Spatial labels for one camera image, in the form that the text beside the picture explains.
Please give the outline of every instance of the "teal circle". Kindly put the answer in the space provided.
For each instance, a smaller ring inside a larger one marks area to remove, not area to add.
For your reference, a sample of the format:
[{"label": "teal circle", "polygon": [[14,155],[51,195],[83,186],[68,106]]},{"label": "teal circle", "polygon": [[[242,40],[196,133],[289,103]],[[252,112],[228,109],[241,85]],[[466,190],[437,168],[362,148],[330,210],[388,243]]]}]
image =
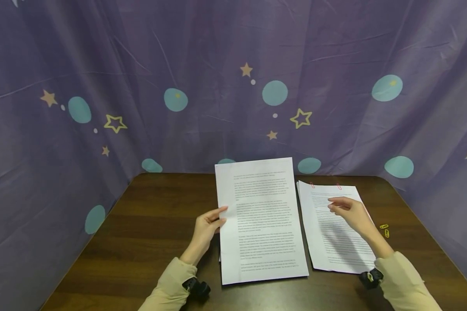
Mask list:
[{"label": "teal circle", "polygon": [[289,90],[285,83],[279,80],[268,82],[263,88],[263,100],[267,105],[278,106],[287,99]]},{"label": "teal circle", "polygon": [[404,156],[391,158],[384,165],[384,169],[397,178],[408,178],[413,174],[413,161]]},{"label": "teal circle", "polygon": [[100,225],[102,225],[104,222],[104,219],[106,219],[106,210],[102,205],[97,205],[91,209],[86,216],[85,232],[89,235],[97,232],[97,230],[100,228]]},{"label": "teal circle", "polygon": [[375,82],[375,85],[372,88],[372,97],[379,102],[392,101],[400,95],[402,89],[403,80],[401,80],[399,76],[383,76]]},{"label": "teal circle", "polygon": [[299,161],[297,169],[303,174],[313,174],[322,166],[322,162],[316,158],[305,158]]},{"label": "teal circle", "polygon": [[69,109],[69,114],[73,120],[78,123],[88,123],[92,120],[90,107],[88,107],[86,101],[79,96],[69,99],[67,108]]},{"label": "teal circle", "polygon": [[232,159],[221,159],[220,161],[218,161],[218,164],[227,164],[227,163],[235,163],[235,161]]},{"label": "teal circle", "polygon": [[166,89],[164,92],[164,104],[166,107],[174,112],[179,112],[187,107],[189,99],[184,92],[180,91],[180,89]]},{"label": "teal circle", "polygon": [[160,166],[156,161],[153,159],[145,159],[142,161],[142,168],[149,173],[161,173],[163,171],[163,167]]}]

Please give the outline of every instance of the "brown tabletop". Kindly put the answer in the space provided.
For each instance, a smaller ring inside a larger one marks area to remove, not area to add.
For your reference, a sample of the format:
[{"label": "brown tabletop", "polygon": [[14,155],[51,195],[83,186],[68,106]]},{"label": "brown tabletop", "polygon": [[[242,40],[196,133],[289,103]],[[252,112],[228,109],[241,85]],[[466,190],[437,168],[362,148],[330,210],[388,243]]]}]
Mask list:
[{"label": "brown tabletop", "polygon": [[[466,279],[387,181],[296,179],[356,186],[375,224],[390,226],[389,243],[410,259],[441,308],[467,310]],[[171,259],[187,247],[195,218],[216,207],[214,175],[136,177],[42,310],[138,310]],[[392,310],[380,289],[365,291],[356,275],[313,270],[304,231],[303,240],[308,278],[222,287],[216,237],[198,265],[198,278],[211,286],[210,298],[203,305],[189,301],[182,310]]]}]

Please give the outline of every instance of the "white paper sheet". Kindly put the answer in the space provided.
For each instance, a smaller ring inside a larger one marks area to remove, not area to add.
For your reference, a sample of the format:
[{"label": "white paper sheet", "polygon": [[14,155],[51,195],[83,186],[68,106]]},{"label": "white paper sheet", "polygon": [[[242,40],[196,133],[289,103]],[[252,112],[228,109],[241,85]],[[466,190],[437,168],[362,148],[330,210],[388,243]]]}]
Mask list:
[{"label": "white paper sheet", "polygon": [[292,158],[217,164],[221,283],[308,276]]},{"label": "white paper sheet", "polygon": [[297,182],[313,268],[356,274],[373,269],[375,255],[367,242],[327,207],[330,197],[350,197],[362,202],[356,187],[314,187]]}]

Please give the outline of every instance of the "stack of paper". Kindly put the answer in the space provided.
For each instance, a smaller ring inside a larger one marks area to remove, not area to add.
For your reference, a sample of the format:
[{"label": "stack of paper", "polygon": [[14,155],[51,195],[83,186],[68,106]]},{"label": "stack of paper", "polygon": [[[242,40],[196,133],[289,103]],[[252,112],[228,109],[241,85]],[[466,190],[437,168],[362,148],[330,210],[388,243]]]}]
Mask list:
[{"label": "stack of paper", "polygon": [[215,166],[221,283],[308,276],[292,158]]},{"label": "stack of paper", "polygon": [[330,197],[362,202],[356,187],[313,186],[298,181],[297,189],[313,268],[356,274],[373,269],[375,255],[367,242],[327,207]]}]

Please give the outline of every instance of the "person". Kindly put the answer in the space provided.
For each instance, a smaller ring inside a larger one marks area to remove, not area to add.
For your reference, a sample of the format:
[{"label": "person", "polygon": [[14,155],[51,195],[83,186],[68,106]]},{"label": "person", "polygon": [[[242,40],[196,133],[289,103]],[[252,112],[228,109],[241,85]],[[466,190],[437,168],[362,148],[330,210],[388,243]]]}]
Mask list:
[{"label": "person", "polygon": [[[384,278],[380,284],[384,297],[396,311],[440,311],[441,308],[417,270],[400,252],[395,252],[370,220],[361,202],[348,197],[329,199],[331,212],[341,216],[368,243],[376,256],[375,267]],[[211,239],[226,219],[220,213],[226,206],[211,210],[195,221],[194,235],[180,258],[174,258],[157,282],[157,287],[139,311],[178,311],[187,301],[189,292],[182,283],[195,277],[195,267],[208,250]]]}]

